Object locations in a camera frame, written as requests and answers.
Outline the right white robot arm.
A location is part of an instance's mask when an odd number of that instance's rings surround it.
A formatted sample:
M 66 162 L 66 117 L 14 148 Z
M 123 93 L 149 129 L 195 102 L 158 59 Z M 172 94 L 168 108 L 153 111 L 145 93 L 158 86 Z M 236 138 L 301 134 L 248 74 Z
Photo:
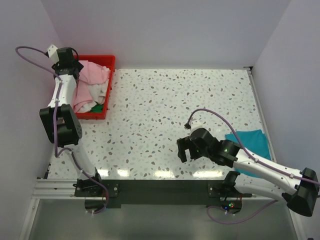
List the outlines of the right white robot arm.
M 219 166 L 251 172 L 249 177 L 236 171 L 227 174 L 223 192 L 230 197 L 253 194 L 285 202 L 293 212 L 311 217 L 318 199 L 320 183 L 314 170 L 290 168 L 252 153 L 231 140 L 218 140 L 205 128 L 193 130 L 177 141 L 178 157 L 187 161 L 186 150 L 193 160 L 205 157 Z

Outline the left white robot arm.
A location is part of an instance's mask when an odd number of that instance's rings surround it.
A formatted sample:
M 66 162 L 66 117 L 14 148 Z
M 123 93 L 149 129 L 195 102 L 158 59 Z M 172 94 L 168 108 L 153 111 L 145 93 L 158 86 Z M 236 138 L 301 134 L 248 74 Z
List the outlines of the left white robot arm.
M 46 108 L 39 111 L 48 139 L 54 145 L 54 156 L 66 153 L 77 172 L 76 191 L 84 197 L 105 197 L 100 174 L 86 154 L 83 130 L 73 110 L 74 92 L 83 65 L 71 47 L 50 45 L 45 53 L 52 61 L 55 88 Z

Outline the red plastic bin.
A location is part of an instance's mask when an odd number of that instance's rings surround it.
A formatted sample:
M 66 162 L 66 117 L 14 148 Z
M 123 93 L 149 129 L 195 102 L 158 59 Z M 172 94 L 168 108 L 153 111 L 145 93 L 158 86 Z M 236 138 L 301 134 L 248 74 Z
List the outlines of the red plastic bin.
M 83 65 L 77 84 L 73 110 L 81 120 L 104 120 L 112 89 L 116 57 L 114 55 L 80 55 Z M 104 105 L 102 113 L 92 113 L 95 105 Z

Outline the green t shirt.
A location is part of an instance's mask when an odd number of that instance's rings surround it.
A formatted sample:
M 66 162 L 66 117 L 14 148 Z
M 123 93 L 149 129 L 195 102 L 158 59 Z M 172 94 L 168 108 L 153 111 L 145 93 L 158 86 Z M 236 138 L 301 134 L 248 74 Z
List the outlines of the green t shirt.
M 91 110 L 90 113 L 102 113 L 104 110 L 104 105 L 96 104 Z

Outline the teal folded t shirt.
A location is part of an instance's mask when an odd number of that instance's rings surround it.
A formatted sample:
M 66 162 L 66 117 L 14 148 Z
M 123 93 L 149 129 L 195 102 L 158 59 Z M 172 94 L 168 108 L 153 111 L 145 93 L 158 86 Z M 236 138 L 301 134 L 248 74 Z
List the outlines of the teal folded t shirt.
M 268 139 L 261 129 L 252 131 L 237 131 L 236 133 L 242 144 L 248 150 L 265 159 L 268 159 L 269 161 L 271 160 Z M 233 133 L 225 134 L 225 139 L 238 143 L 238 140 Z M 238 168 L 235 168 L 234 170 L 249 177 L 259 178 L 259 176 L 245 170 Z

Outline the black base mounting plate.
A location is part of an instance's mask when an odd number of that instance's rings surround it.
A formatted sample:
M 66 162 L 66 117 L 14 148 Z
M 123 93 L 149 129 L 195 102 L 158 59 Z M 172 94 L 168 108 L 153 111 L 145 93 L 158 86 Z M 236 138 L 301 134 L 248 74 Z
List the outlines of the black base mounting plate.
M 90 180 L 73 184 L 74 196 L 85 198 L 86 209 L 99 209 L 108 197 L 109 209 L 123 205 L 219 205 L 227 198 L 250 198 L 250 193 L 239 193 L 235 188 L 223 188 L 222 180 L 112 180 L 99 185 Z

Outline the aluminium frame rail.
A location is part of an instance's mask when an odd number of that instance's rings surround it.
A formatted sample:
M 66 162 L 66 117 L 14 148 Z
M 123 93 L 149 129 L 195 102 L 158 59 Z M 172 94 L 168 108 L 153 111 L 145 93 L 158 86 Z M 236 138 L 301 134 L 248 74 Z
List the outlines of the aluminium frame rail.
M 39 200 L 69 200 L 75 198 L 75 179 L 48 178 L 51 163 L 48 164 L 42 177 L 37 177 L 32 190 L 32 199 Z

